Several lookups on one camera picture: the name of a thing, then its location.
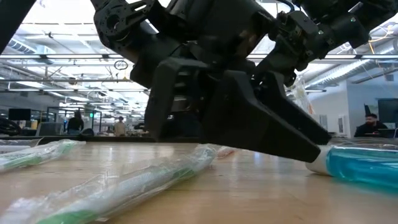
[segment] ceiling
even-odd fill
[[[161,5],[167,6],[170,0],[159,0]],[[273,16],[280,11],[288,11],[289,8],[281,3],[276,4],[275,1],[261,1],[259,3]],[[89,0],[38,0],[28,13],[20,28],[16,32],[13,40],[16,43],[28,46],[34,54],[114,54],[110,49],[104,47],[96,33],[93,24],[93,15],[95,10]],[[387,32],[387,26],[380,26],[372,32],[374,39],[383,39],[374,43],[376,48],[379,44],[383,44],[394,38],[396,17],[391,19],[394,23]],[[274,48],[274,43],[265,37],[261,43],[254,49],[252,54],[268,54]],[[364,45],[356,51],[346,44],[331,52],[331,54],[365,54],[369,53],[369,45]],[[4,54],[21,54],[20,50],[8,47]],[[5,72],[0,76],[3,78],[25,77],[26,79],[82,79],[90,82],[48,82],[41,83],[41,89],[75,89],[75,90],[92,90],[88,91],[48,91],[54,97],[69,97],[71,102],[86,103],[92,101],[97,103],[122,103],[120,110],[126,107],[136,114],[142,114],[145,109],[149,92],[137,83],[127,82],[129,80],[129,72],[132,69],[132,63],[126,61],[123,64],[125,70],[118,70],[114,64],[120,61],[118,58],[103,59],[99,58],[58,58],[50,59],[50,65],[38,63],[35,60],[7,59],[6,65],[2,67]],[[323,72],[337,66],[340,62],[322,62],[311,63],[307,69],[297,72],[300,78],[304,80],[313,80]],[[125,79],[125,82],[109,82],[109,80]],[[13,88],[39,88],[31,83],[13,83]]]

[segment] bottle cap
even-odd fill
[[[321,153],[319,154],[317,159],[315,159],[315,161],[311,163],[306,162],[305,166],[307,167],[307,169],[309,169],[312,172],[316,172],[318,174],[330,175],[330,173],[328,172],[328,168],[326,166],[326,156],[328,155],[331,146],[319,146],[319,148],[321,149]]]

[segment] wooden table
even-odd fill
[[[194,147],[88,143],[61,161],[1,174],[0,211],[20,197],[66,190],[127,162]],[[312,174],[302,162],[240,151],[108,223],[395,224],[398,195]]]

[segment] person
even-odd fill
[[[126,135],[126,125],[123,123],[123,117],[119,117],[119,122],[114,124],[114,135],[117,137]]]
[[[377,120],[376,114],[366,115],[366,122],[356,128],[354,137],[371,137],[372,133],[377,133],[379,129],[387,129],[387,126]]]
[[[81,118],[81,114],[79,111],[76,111],[75,116],[69,119],[68,129],[67,129],[68,134],[78,135],[80,134],[80,131],[82,131],[84,127],[85,123]]]

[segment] robotic arm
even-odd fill
[[[365,44],[398,10],[396,0],[293,0],[307,15],[274,18],[253,0],[91,2],[102,43],[134,62],[131,79],[151,88],[152,137],[168,137],[172,114],[202,142],[305,162],[330,137],[285,97],[284,85],[339,45]],[[265,35],[275,48],[256,66],[246,57]]]

